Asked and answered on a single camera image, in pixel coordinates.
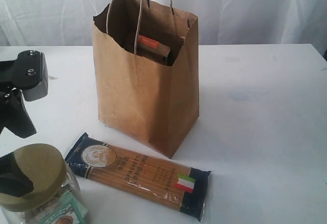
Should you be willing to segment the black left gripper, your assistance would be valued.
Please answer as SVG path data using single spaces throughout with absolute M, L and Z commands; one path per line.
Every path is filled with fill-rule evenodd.
M 1 132 L 7 128 L 20 138 L 36 134 L 36 129 L 25 109 L 20 90 L 1 91 Z M 34 190 L 33 182 L 21 171 L 14 153 L 1 157 L 1 193 L 22 197 Z

